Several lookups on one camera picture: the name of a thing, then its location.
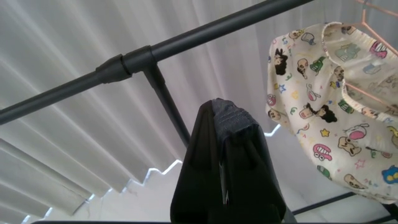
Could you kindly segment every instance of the black garment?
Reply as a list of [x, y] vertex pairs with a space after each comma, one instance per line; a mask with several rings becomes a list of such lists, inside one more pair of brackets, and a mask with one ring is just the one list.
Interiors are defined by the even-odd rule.
[[[280, 223], [286, 206], [268, 173], [261, 129], [233, 103], [214, 105], [199, 109], [170, 207], [172, 223]], [[241, 114], [251, 122], [241, 122]]]

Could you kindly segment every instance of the cartoon print garment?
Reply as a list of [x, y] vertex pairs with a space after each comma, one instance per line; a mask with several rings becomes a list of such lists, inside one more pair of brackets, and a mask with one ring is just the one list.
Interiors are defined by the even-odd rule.
[[[398, 200], [398, 124], [376, 119], [380, 113], [371, 108], [359, 110], [356, 102], [363, 96], [344, 85], [363, 85], [369, 76], [382, 77], [384, 69], [392, 69], [381, 62], [391, 53], [378, 53], [385, 49], [373, 43], [366, 34], [338, 22], [276, 38], [269, 52], [266, 111], [296, 135], [329, 180], [364, 197], [394, 203]], [[364, 81], [354, 82], [355, 76]]]

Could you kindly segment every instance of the clothes drying rack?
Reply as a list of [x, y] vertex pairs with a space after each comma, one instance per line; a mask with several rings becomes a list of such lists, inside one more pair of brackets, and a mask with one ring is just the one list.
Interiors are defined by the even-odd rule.
[[[117, 55], [100, 65], [94, 72], [2, 109], [0, 111], [0, 125], [21, 118], [94, 86], [119, 82], [131, 78], [134, 73], [144, 72], [178, 135], [184, 145], [188, 146], [190, 134], [165, 85], [165, 80], [157, 66], [157, 62], [311, 1], [313, 0], [267, 0], [153, 46], [148, 45], [126, 55]], [[350, 192], [333, 197], [293, 211], [293, 214], [298, 215], [354, 195], [354, 193]], [[383, 207], [390, 215], [373, 220], [371, 221], [372, 223], [388, 222], [393, 219], [398, 221], [397, 205], [383, 205]]]

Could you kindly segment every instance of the black metal bar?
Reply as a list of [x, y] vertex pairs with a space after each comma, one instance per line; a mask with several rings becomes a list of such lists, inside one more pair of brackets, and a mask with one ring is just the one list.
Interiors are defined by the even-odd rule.
[[391, 221], [393, 219], [394, 219], [394, 217], [389, 215], [389, 216], [378, 218], [377, 220], [373, 220], [373, 221], [365, 222], [365, 223], [385, 223], [385, 222]]
[[33, 113], [99, 84], [101, 84], [101, 82], [98, 80], [95, 72], [91, 72], [73, 81], [1, 110], [0, 125]]
[[387, 212], [390, 213], [393, 219], [398, 221], [398, 206], [396, 204], [382, 204], [382, 206], [387, 210]]
[[156, 64], [153, 64], [144, 69], [144, 74], [147, 77], [152, 88], [155, 90], [160, 102], [162, 102], [162, 105], [166, 110], [167, 115], [172, 121], [185, 147], [188, 147], [190, 134], [187, 127], [185, 126], [184, 121], [182, 120], [180, 113], [178, 112], [178, 109], [174, 103], [172, 96], [169, 93], [169, 90], [166, 87], [165, 80], [159, 67]]
[[267, 0], [152, 46], [156, 62], [313, 0]]
[[339, 201], [339, 200], [343, 200], [343, 199], [345, 199], [345, 198], [348, 198], [348, 197], [351, 197], [351, 196], [354, 196], [354, 195], [355, 195], [354, 193], [348, 192], [348, 193], [346, 193], [346, 194], [339, 195], [339, 196], [337, 196], [337, 197], [329, 198], [328, 200], [324, 200], [324, 201], [315, 203], [315, 204], [313, 204], [313, 205], [309, 205], [309, 206], [307, 206], [307, 207], [300, 208], [300, 209], [298, 209], [298, 210], [296, 210], [296, 211], [293, 211], [293, 215], [298, 215], [298, 214], [307, 212], [307, 211], [309, 211], [309, 210], [313, 210], [313, 209], [322, 207], [322, 206], [324, 206], [324, 205], [328, 205], [328, 204], [333, 203], [333, 202], [337, 202], [337, 201]]

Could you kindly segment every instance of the clothes hanger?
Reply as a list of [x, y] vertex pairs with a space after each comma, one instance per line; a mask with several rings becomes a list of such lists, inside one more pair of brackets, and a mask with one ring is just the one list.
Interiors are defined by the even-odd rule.
[[[393, 48], [393, 47], [391, 46], [391, 44], [389, 44], [387, 41], [385, 41], [385, 40], [384, 40], [375, 30], [373, 30], [373, 29], [369, 26], [369, 24], [366, 22], [366, 8], [369, 6], [369, 7], [373, 8], [373, 9], [376, 9], [376, 10], [378, 10], [378, 11], [381, 11], [381, 12], [383, 12], [383, 13], [386, 13], [386, 14], [388, 14], [388, 15], [391, 15], [391, 16], [394, 16], [394, 17], [397, 17], [397, 18], [398, 18], [398, 13], [392, 12], [392, 11], [387, 10], [387, 9], [383, 9], [383, 8], [381, 8], [381, 7], [379, 7], [379, 6], [375, 6], [375, 5], [373, 5], [373, 4], [370, 4], [370, 3], [368, 3], [369, 0], [355, 0], [355, 1], [358, 2], [358, 3], [361, 3], [361, 4], [363, 5], [361, 22], [355, 23], [355, 24], [342, 24], [342, 26], [343, 26], [343, 27], [348, 27], [348, 26], [354, 26], [354, 27], [361, 26], [361, 27], [365, 27], [368, 31], [370, 31], [370, 33], [371, 33], [378, 41], [380, 41], [380, 42], [381, 42], [385, 47], [387, 47], [392, 53], [394, 53], [395, 55], [398, 55], [398, 51], [397, 51], [395, 48]], [[356, 91], [358, 91], [358, 92], [360, 92], [360, 93], [362, 93], [362, 94], [364, 94], [364, 95], [366, 95], [366, 96], [368, 96], [368, 97], [370, 97], [370, 98], [376, 100], [377, 102], [379, 102], [379, 103], [383, 104], [384, 106], [386, 106], [386, 107], [392, 109], [393, 111], [396, 110], [396, 108], [392, 107], [389, 103], [386, 103], [384, 100], [381, 100], [380, 98], [378, 98], [378, 97], [376, 97], [376, 96], [373, 96], [372, 94], [367, 93], [366, 91], [363, 91], [363, 90], [359, 89], [358, 87], [353, 86], [352, 84], [345, 83], [345, 85], [347, 85], [348, 87], [350, 87], [350, 88], [352, 88], [352, 89], [354, 89], [354, 90], [356, 90]]]

